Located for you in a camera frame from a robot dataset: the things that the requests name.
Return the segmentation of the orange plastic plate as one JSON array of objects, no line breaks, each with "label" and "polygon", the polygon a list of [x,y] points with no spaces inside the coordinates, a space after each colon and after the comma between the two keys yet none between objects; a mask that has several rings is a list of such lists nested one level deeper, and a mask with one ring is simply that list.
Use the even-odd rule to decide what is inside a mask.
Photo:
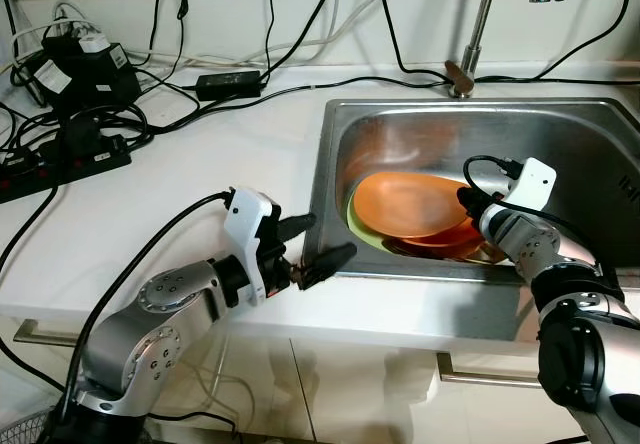
[{"label": "orange plastic plate", "polygon": [[356,185],[351,207],[362,224],[388,237],[430,237],[461,224],[465,183],[411,171],[378,171]]}]

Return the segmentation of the white kitchen cabinet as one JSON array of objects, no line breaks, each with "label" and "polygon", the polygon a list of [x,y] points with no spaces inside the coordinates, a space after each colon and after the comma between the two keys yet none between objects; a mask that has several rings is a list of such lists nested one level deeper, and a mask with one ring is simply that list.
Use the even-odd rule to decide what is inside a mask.
[{"label": "white kitchen cabinet", "polygon": [[330,444],[547,444],[579,439],[543,389],[443,383],[458,370],[536,376],[531,304],[420,311],[259,308],[218,325],[166,381],[155,413],[170,439],[224,429]]}]

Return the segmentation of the green plastic bowl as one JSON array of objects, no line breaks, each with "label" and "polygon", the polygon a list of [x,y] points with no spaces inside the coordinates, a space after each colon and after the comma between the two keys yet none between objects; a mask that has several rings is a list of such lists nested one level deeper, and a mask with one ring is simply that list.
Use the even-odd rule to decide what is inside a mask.
[{"label": "green plastic bowl", "polygon": [[346,206],[346,221],[348,229],[351,230],[353,234],[356,235],[357,238],[360,238],[362,242],[369,244],[369,246],[374,247],[376,249],[380,249],[380,251],[384,251],[393,255],[393,249],[390,249],[387,246],[387,235],[375,232],[366,226],[360,220],[360,217],[356,215],[355,212],[355,201],[348,200]]}]

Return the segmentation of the stainless steel sink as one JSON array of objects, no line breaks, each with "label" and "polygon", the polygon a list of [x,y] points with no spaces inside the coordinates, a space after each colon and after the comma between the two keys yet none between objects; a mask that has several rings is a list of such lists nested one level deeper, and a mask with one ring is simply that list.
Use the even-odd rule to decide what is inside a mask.
[{"label": "stainless steel sink", "polygon": [[361,278],[490,281],[520,285],[507,265],[465,264],[383,251],[349,229],[357,184],[381,171],[461,179],[468,157],[538,159],[556,170],[547,206],[588,234],[588,248],[623,287],[640,276],[640,137],[613,98],[339,98],[326,106],[303,258],[353,243],[340,270]]}]

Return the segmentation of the small black power brick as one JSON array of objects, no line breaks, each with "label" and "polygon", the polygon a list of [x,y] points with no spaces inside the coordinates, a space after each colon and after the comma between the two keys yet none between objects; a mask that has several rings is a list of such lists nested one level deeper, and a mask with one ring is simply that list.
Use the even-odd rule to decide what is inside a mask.
[{"label": "small black power brick", "polygon": [[259,97],[264,88],[259,70],[201,75],[191,86],[200,101],[220,101],[227,98]]}]

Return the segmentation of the black power strip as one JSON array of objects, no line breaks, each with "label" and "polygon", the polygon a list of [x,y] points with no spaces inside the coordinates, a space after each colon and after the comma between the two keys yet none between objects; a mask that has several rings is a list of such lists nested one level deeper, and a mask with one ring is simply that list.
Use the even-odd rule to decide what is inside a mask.
[{"label": "black power strip", "polygon": [[100,136],[92,144],[64,144],[54,139],[36,151],[18,151],[15,157],[0,161],[0,205],[131,162],[131,151],[122,136]]}]

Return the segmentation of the black labelled power adapter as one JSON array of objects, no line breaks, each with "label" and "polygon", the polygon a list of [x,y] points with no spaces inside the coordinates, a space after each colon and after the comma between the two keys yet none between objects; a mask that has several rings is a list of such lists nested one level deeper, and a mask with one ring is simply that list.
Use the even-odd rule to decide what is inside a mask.
[{"label": "black labelled power adapter", "polygon": [[105,34],[42,38],[42,48],[22,70],[37,102],[60,114],[104,105],[133,104],[142,95],[136,68]]}]

